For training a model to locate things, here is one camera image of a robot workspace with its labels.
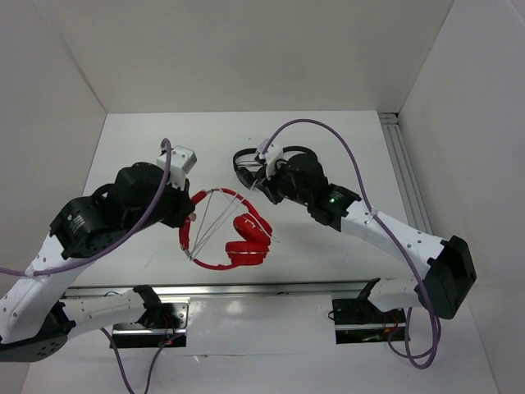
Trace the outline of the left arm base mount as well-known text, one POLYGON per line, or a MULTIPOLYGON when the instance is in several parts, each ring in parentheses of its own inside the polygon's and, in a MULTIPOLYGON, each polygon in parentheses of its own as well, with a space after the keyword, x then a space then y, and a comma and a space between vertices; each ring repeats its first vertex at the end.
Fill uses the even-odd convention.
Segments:
POLYGON ((119 323, 110 333, 119 349, 183 348, 187 343, 189 297, 160 295, 162 307, 153 321, 119 323))

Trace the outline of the red over-ear headphones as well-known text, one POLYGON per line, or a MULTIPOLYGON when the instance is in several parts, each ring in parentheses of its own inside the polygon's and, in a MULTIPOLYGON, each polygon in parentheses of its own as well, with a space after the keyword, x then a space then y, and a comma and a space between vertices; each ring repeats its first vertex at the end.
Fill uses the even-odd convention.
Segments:
POLYGON ((238 192, 218 187, 209 190, 201 190, 193 195, 190 201, 197 205, 207 197, 211 201, 215 193, 231 197, 230 204, 236 203, 236 207, 243 206, 247 212, 233 219, 233 228, 242 238, 241 241, 228 241, 225 244, 225 252, 229 259, 227 264, 209 264, 197 258, 201 245, 195 241, 190 242, 190 229, 192 220, 187 218, 184 226, 179 229, 179 244, 186 257, 195 265, 209 271, 224 272, 241 267, 254 267, 263 263, 270 252, 273 230, 271 225, 259 214, 257 209, 238 192))

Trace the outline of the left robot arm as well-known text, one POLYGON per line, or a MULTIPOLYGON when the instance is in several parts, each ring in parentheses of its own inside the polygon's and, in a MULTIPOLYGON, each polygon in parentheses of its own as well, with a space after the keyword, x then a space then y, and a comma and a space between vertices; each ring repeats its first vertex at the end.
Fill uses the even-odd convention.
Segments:
POLYGON ((194 211, 189 164, 168 174, 151 163, 122 168, 113 183, 72 199, 53 219, 30 266, 1 299, 1 360, 34 363, 67 341, 119 323, 155 326, 167 307, 149 285, 92 300, 63 300, 76 278, 129 235, 156 223, 179 228, 194 211))

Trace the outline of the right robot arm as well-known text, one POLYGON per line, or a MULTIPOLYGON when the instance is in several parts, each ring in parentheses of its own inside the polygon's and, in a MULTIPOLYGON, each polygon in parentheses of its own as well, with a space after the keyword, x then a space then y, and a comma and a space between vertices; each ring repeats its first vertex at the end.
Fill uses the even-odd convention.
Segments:
POLYGON ((393 309, 423 307, 450 320, 458 312, 477 274, 465 240, 449 240, 419 231, 381 211, 369 208, 351 190, 331 184, 316 156, 299 153, 288 159, 257 154, 258 179, 274 204, 283 199, 303 205, 318 223, 355 236, 406 263, 406 279, 371 280, 361 291, 358 312, 368 322, 393 309))

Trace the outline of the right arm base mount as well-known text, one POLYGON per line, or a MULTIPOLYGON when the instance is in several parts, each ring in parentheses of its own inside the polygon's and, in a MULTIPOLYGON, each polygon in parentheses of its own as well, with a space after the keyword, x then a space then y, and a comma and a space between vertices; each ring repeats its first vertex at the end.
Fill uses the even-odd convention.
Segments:
POLYGON ((381 312, 368 297, 377 280, 369 282, 353 298, 335 298, 327 317, 335 324, 337 344, 403 341, 406 314, 403 309, 381 312))

